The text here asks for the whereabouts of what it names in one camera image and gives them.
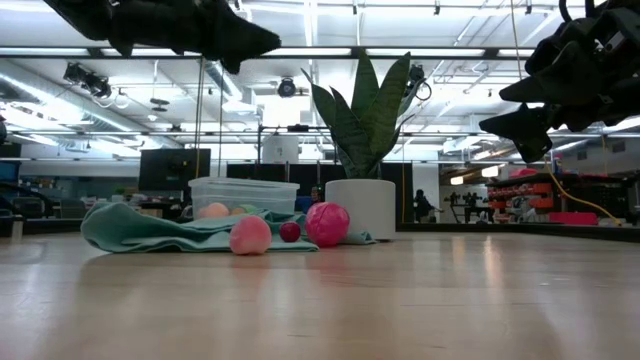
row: white planter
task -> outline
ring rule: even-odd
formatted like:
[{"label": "white planter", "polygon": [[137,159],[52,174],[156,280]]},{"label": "white planter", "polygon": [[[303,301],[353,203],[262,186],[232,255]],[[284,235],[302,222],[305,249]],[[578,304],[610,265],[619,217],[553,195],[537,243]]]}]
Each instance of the white planter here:
[{"label": "white planter", "polygon": [[396,234],[396,184],[385,180],[336,180],[327,183],[325,200],[344,207],[349,232],[368,231],[376,240]]}]

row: green towel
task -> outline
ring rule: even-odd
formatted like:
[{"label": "green towel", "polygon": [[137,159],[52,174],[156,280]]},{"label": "green towel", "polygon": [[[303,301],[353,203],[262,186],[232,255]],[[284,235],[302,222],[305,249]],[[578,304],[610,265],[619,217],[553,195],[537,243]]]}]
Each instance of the green towel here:
[{"label": "green towel", "polygon": [[[269,251],[317,251],[304,233],[304,215],[278,214],[257,210],[253,215],[265,219],[273,234]],[[123,203],[98,203],[87,213],[80,230],[94,247],[112,253],[151,251],[230,252],[229,232],[247,215],[200,219],[186,224],[141,215]],[[280,225],[295,221],[303,229],[302,239],[286,243],[278,234]],[[375,241],[367,233],[349,234],[342,242],[367,245]]]}]

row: wooden table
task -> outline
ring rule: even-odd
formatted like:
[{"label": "wooden table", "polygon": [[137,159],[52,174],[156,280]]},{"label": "wooden table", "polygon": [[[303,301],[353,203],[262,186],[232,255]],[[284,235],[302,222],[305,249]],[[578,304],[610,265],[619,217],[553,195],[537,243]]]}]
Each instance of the wooden table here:
[{"label": "wooden table", "polygon": [[640,246],[517,234],[319,253],[0,244],[0,359],[638,359]]}]

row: chair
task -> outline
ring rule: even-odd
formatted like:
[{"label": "chair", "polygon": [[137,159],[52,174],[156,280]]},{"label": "chair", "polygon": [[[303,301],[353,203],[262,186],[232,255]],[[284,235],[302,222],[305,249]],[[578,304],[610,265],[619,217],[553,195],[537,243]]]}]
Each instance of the chair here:
[{"label": "chair", "polygon": [[87,208],[84,202],[79,199],[61,199],[60,200],[60,218],[61,219],[83,219],[87,214]]}]

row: clear plastic container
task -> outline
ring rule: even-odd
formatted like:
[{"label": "clear plastic container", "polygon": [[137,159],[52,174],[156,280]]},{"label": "clear plastic container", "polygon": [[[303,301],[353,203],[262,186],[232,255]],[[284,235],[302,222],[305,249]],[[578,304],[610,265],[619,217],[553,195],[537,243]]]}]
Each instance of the clear plastic container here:
[{"label": "clear plastic container", "polygon": [[206,177],[189,181],[193,216],[213,203],[224,204],[229,211],[252,205],[283,214],[293,214],[300,184],[273,181]]}]

